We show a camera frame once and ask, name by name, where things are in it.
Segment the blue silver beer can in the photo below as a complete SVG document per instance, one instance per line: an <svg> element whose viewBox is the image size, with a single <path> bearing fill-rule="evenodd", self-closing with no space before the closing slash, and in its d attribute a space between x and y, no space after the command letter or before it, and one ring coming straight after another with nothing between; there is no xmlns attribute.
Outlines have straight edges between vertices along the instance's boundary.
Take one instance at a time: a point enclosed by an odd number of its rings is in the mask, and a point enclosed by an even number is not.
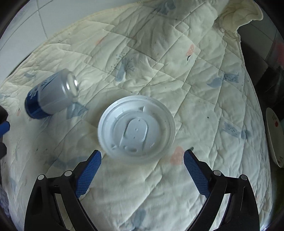
<svg viewBox="0 0 284 231"><path fill-rule="evenodd" d="M73 72L63 69L32 88L25 99L27 114L42 119L69 107L77 101L78 81Z"/></svg>

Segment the white plastic cup lid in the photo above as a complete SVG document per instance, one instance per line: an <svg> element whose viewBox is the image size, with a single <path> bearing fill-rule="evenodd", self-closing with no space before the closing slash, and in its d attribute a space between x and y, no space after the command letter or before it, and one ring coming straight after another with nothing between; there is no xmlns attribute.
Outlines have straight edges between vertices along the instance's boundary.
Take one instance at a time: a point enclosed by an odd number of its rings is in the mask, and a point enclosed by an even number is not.
<svg viewBox="0 0 284 231"><path fill-rule="evenodd" d="M142 95L121 98L109 105L98 123L98 140L111 158L126 164L148 164L165 156L175 139L169 109Z"/></svg>

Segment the white ceramic plate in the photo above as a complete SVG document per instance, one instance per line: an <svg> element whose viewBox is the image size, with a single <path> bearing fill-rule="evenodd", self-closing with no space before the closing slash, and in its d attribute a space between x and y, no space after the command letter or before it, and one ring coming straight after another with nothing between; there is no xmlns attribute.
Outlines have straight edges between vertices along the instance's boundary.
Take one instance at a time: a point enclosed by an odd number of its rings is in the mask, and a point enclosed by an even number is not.
<svg viewBox="0 0 284 231"><path fill-rule="evenodd" d="M273 162L283 168L283 129L271 108L266 109L267 141Z"/></svg>

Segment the white quilted blanket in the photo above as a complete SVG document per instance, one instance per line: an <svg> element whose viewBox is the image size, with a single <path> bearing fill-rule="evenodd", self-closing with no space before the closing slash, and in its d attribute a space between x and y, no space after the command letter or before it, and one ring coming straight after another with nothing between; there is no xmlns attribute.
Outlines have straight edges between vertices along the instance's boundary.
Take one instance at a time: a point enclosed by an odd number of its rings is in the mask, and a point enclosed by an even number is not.
<svg viewBox="0 0 284 231"><path fill-rule="evenodd" d="M269 152L237 33L262 17L253 1L145 1L77 21L33 51L1 85L11 125L1 176L16 228L24 228L36 177L61 175L100 150L101 114L130 95L163 103L175 140L142 166L103 155L81 197L99 230L186 230L205 202L183 164L187 149L226 176L247 175L264 224L272 210ZM31 118L28 92L63 69L78 81L77 101Z"/></svg>

